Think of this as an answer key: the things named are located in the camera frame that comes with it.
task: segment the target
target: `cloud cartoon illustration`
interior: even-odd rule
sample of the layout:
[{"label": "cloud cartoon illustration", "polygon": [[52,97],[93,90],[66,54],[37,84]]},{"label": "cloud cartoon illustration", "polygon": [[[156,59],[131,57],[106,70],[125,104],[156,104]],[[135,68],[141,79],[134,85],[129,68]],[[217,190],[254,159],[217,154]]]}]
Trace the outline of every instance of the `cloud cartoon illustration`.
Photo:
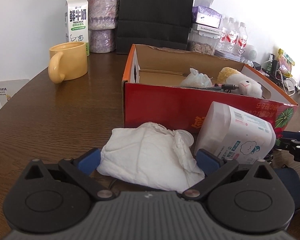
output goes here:
[{"label": "cloud cartoon illustration", "polygon": [[254,148],[257,146],[257,143],[255,141],[248,141],[241,145],[240,152],[242,152],[244,155],[248,155],[251,153]]}]

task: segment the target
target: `vase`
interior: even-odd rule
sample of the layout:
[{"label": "vase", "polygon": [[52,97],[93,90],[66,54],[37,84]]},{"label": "vase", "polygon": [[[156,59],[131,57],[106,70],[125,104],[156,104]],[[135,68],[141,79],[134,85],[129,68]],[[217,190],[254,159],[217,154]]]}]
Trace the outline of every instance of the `vase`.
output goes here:
[{"label": "vase", "polygon": [[107,53],[115,49],[114,28],[118,24],[120,0],[88,0],[90,51]]}]

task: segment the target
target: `mug handle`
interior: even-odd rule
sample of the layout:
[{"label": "mug handle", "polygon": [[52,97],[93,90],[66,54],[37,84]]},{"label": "mug handle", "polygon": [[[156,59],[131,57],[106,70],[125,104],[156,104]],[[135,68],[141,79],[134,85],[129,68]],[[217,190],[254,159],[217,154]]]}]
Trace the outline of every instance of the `mug handle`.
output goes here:
[{"label": "mug handle", "polygon": [[61,83],[65,79],[65,75],[59,73],[59,63],[60,59],[63,56],[63,52],[59,51],[52,56],[48,66],[49,78],[55,84]]}]

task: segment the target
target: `plush toy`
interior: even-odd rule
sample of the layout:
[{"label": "plush toy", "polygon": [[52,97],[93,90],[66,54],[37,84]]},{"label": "plush toy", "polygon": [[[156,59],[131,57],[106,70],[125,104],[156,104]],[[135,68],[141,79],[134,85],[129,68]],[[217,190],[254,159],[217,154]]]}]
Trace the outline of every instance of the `plush toy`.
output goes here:
[{"label": "plush toy", "polygon": [[238,86],[239,89],[233,90],[232,93],[262,98],[261,85],[233,68],[224,67],[219,73],[217,82]]}]

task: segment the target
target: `white round speaker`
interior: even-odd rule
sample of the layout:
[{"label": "white round speaker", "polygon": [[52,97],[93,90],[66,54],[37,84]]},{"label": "white round speaker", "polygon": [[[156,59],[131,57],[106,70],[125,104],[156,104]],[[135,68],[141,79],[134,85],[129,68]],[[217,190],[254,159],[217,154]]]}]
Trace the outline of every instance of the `white round speaker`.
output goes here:
[{"label": "white round speaker", "polygon": [[242,57],[247,60],[254,61],[257,58],[257,54],[256,47],[247,44],[244,48],[244,52],[242,53]]}]

